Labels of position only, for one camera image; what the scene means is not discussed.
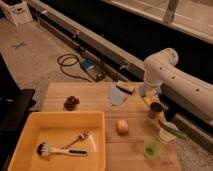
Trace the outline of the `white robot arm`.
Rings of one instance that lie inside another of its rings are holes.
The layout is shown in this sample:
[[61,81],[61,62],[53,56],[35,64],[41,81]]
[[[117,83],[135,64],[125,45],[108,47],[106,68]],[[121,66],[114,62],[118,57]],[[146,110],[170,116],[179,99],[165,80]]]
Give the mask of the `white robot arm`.
[[145,91],[166,84],[206,114],[207,124],[213,127],[213,85],[177,69],[178,60],[172,48],[148,56],[144,60]]

